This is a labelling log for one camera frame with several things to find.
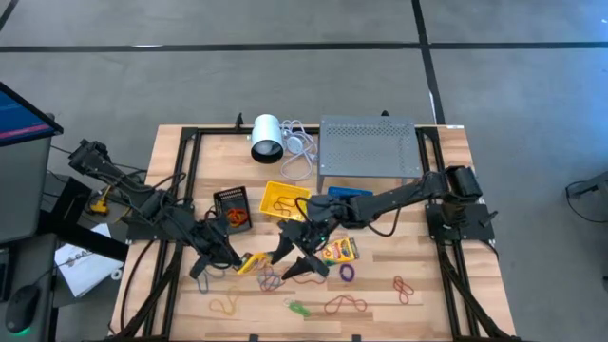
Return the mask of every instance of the wooden tabletop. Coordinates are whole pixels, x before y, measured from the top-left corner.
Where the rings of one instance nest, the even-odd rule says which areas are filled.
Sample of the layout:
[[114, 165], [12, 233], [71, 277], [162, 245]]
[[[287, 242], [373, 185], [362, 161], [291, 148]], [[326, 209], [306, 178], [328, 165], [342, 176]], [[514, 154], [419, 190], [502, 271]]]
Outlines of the wooden tabletop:
[[[146, 179], [148, 184], [156, 183], [173, 173], [181, 128], [181, 125], [159, 127]], [[446, 166], [472, 166], [465, 130], [460, 126], [438, 126], [438, 131]], [[188, 169], [191, 148], [190, 143], [186, 151], [184, 171]], [[251, 143], [245, 135], [203, 136], [194, 189], [196, 214], [201, 219], [202, 214], [213, 204], [214, 192], [241, 185], [247, 187], [254, 228], [230, 236], [231, 244], [240, 255], [245, 252], [272, 251], [278, 244], [277, 219], [261, 214], [258, 210], [267, 181], [308, 187], [313, 193], [316, 182], [315, 175], [309, 180], [286, 180], [279, 173], [281, 162], [270, 165], [255, 162], [251, 158], [250, 149]], [[324, 191], [329, 186], [337, 185], [379, 193], [400, 184], [400, 180], [393, 179], [326, 178]], [[487, 200], [491, 208], [491, 199]], [[260, 340], [348, 340], [353, 334], [361, 334], [364, 340], [451, 340], [436, 248], [428, 237], [423, 205], [419, 203], [402, 210], [393, 237], [379, 237], [369, 229], [347, 231], [338, 228], [333, 233], [332, 238], [355, 238], [359, 248], [361, 257], [352, 263], [355, 278], [351, 283], [342, 281], [338, 268], [334, 266], [331, 267], [327, 282], [321, 285], [313, 282], [297, 284], [289, 279], [284, 286], [273, 292], [262, 292], [257, 283], [257, 273], [237, 275], [230, 270], [223, 279], [211, 277], [209, 293], [201, 294], [197, 283], [188, 276], [197, 255], [192, 248], [186, 248], [181, 264], [171, 340], [247, 340], [250, 333], [259, 334]], [[378, 230], [388, 231], [393, 220], [394, 213], [387, 213], [374, 226]], [[112, 317], [111, 326], [114, 331], [119, 330], [126, 280], [145, 244], [136, 242], [129, 248]], [[481, 242], [465, 241], [463, 247], [472, 292], [501, 329], [515, 334], [496, 257]], [[155, 242], [133, 277], [126, 303], [125, 321], [135, 314], [149, 294], [157, 251], [158, 242]], [[275, 269], [282, 271], [295, 261], [297, 255], [298, 252], [292, 252]], [[414, 289], [408, 305], [400, 303], [399, 295], [393, 289], [395, 276], [402, 277]], [[320, 278], [318, 275], [307, 275], [300, 280], [307, 279]], [[210, 310], [210, 304], [211, 308], [219, 309], [218, 301], [223, 303], [226, 310], [230, 310], [228, 294], [237, 295], [234, 315]], [[358, 312], [352, 304], [345, 302], [338, 313], [326, 314], [324, 305], [338, 295], [363, 299], [368, 307], [364, 312]], [[164, 296], [165, 294], [157, 308], [154, 333], [160, 333], [161, 330]], [[464, 305], [462, 299], [458, 295], [456, 297], [461, 329], [467, 334]], [[284, 305], [286, 298], [300, 302], [312, 315], [304, 318], [291, 312]]]

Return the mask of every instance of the white cable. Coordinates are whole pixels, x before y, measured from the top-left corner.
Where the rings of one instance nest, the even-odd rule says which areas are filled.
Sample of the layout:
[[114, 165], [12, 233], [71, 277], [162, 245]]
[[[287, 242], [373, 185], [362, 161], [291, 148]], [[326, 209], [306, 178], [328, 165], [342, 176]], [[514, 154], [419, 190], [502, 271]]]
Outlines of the white cable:
[[[294, 127], [299, 124], [301, 131], [294, 132]], [[316, 154], [318, 153], [318, 147], [314, 142], [313, 136], [306, 133], [304, 130], [304, 124], [300, 120], [285, 120], [281, 124], [281, 135], [286, 146], [286, 150], [289, 151], [293, 156], [286, 160], [281, 165], [281, 175], [286, 179], [292, 181], [303, 181], [309, 178], [313, 174], [313, 165], [316, 162]], [[285, 168], [291, 163], [295, 162], [298, 158], [304, 157], [308, 164], [308, 171], [298, 177], [288, 176]]]

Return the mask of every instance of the perforated metal cover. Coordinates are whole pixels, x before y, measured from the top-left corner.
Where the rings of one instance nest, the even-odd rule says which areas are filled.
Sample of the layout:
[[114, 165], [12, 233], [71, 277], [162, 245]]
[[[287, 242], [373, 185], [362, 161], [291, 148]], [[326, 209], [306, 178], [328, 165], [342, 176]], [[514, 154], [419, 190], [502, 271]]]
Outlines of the perforated metal cover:
[[319, 175], [420, 177], [413, 122], [399, 117], [323, 116]]

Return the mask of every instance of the purple rubber band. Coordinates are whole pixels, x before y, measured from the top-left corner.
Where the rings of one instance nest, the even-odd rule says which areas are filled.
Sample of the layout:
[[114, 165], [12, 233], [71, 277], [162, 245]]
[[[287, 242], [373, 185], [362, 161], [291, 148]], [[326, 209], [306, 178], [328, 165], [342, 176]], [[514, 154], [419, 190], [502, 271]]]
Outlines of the purple rubber band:
[[[351, 276], [344, 275], [345, 269], [349, 269], [351, 271]], [[340, 277], [346, 282], [351, 282], [354, 279], [354, 268], [350, 264], [340, 265]]]

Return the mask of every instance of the white paper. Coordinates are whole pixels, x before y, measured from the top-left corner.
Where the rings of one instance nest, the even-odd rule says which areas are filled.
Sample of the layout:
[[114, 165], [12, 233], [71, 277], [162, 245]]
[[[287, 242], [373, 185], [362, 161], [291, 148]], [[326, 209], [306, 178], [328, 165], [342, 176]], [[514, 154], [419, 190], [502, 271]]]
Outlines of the white paper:
[[[105, 223], [97, 225], [91, 231], [110, 238], [110, 230]], [[122, 262], [105, 256], [89, 255], [75, 259], [77, 256], [88, 254], [89, 251], [84, 248], [70, 244], [66, 244], [55, 251], [55, 263], [57, 265], [74, 260], [60, 266], [59, 270], [64, 275], [67, 286], [76, 297], [85, 295], [107, 276], [110, 276], [112, 272], [123, 267]]]

